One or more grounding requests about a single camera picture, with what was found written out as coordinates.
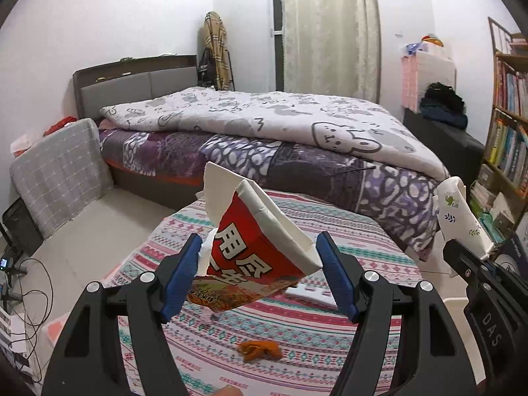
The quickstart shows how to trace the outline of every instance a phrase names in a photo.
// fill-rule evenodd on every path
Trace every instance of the white curtain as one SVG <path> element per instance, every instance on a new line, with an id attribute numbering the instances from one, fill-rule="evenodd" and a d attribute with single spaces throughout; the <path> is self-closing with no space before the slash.
<path id="1" fill-rule="evenodd" d="M 284 90 L 377 101 L 377 0 L 282 0 Z"/>

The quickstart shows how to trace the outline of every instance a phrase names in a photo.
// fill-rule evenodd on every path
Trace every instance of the white wall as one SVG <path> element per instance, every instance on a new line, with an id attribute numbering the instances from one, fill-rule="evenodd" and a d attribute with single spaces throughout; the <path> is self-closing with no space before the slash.
<path id="1" fill-rule="evenodd" d="M 267 0 L 213 0 L 228 32 L 238 91 L 268 91 Z M 381 25 L 380 103 L 402 118 L 401 48 L 432 32 L 430 0 L 378 0 Z"/>
<path id="2" fill-rule="evenodd" d="M 0 29 L 0 212 L 10 143 L 75 115 L 72 74 L 123 57 L 195 54 L 213 0 L 19 0 Z"/>
<path id="3" fill-rule="evenodd" d="M 457 94 L 466 103 L 467 132 L 483 144 L 493 102 L 493 48 L 488 16 L 511 33 L 518 27 L 501 0 L 431 0 L 435 32 L 451 49 Z"/>

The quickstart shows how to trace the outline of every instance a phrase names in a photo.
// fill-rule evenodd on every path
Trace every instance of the metal screw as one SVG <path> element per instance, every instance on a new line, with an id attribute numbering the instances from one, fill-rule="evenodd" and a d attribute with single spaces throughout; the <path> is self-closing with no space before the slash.
<path id="1" fill-rule="evenodd" d="M 143 283 L 150 283 L 152 280 L 154 280 L 155 277 L 156 276 L 154 275 L 154 272 L 144 272 L 143 274 L 141 274 L 139 279 Z"/>
<path id="2" fill-rule="evenodd" d="M 380 275 L 375 271 L 366 271 L 365 279 L 369 281 L 378 281 L 380 279 Z"/>
<path id="3" fill-rule="evenodd" d="M 432 283 L 430 281 L 423 280 L 420 282 L 420 288 L 422 290 L 425 290 L 426 292 L 431 292 L 432 290 Z"/>
<path id="4" fill-rule="evenodd" d="M 86 290 L 88 290 L 90 293 L 94 293 L 99 290 L 99 287 L 101 287 L 101 284 L 98 281 L 92 281 L 91 283 L 88 283 Z"/>

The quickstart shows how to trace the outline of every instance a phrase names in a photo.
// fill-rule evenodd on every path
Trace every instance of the bookshelf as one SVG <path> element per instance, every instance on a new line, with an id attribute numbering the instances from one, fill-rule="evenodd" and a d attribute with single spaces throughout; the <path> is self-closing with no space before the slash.
<path id="1" fill-rule="evenodd" d="M 508 229 L 494 226 L 507 239 L 528 211 L 528 49 L 523 52 L 524 45 L 519 46 L 521 35 L 512 35 L 492 18 L 488 21 L 493 45 L 494 87 L 481 164 L 487 165 L 493 173 L 493 182 L 489 184 L 492 187 L 486 188 L 488 193 L 502 193 L 515 220 Z M 472 207 L 472 210 L 481 217 L 481 207 Z"/>

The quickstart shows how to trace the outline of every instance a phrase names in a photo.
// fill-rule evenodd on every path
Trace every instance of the bed headboard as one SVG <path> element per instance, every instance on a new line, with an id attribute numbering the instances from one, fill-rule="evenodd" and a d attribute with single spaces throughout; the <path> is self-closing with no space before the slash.
<path id="1" fill-rule="evenodd" d="M 196 55 L 128 59 L 73 74 L 78 118 L 96 122 L 107 105 L 153 100 L 197 84 Z"/>

